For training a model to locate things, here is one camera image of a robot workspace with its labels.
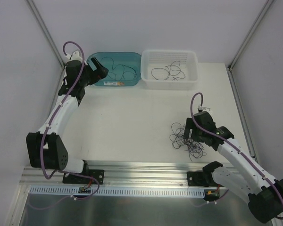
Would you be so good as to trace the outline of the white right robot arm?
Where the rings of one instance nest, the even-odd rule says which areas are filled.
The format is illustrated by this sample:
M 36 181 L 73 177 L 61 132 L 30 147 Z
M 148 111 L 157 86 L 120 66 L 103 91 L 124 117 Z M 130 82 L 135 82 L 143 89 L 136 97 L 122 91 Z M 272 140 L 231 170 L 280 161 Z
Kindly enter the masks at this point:
M 203 167 L 206 185 L 226 187 L 247 204 L 261 223 L 274 218 L 283 220 L 283 179 L 276 179 L 251 158 L 228 128 L 216 127 L 211 115 L 202 111 L 186 119 L 184 138 L 212 147 L 239 172 L 233 175 L 223 164 L 211 162 Z

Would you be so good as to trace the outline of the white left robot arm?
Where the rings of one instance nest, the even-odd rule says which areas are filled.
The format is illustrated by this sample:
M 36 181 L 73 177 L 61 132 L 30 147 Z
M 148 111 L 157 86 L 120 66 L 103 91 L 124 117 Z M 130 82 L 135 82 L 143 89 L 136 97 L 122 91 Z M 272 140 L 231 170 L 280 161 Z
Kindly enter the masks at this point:
M 108 74 L 108 69 L 97 58 L 92 57 L 89 61 L 95 69 L 81 59 L 67 62 L 66 74 L 52 112 L 37 132 L 30 132 L 26 137 L 29 161 L 33 168 L 73 173 L 79 183 L 87 182 L 90 172 L 84 160 L 69 156 L 61 136 L 71 115 L 79 107 L 85 88 L 106 78 Z

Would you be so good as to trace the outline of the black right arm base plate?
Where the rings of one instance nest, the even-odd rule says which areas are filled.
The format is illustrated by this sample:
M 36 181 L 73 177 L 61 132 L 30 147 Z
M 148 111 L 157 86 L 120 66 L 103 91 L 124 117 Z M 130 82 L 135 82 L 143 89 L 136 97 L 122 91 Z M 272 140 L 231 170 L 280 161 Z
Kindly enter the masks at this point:
M 213 180 L 211 174 L 202 171 L 188 171 L 186 175 L 187 175 L 188 186 L 201 186 L 201 187 L 217 186 L 217 183 Z

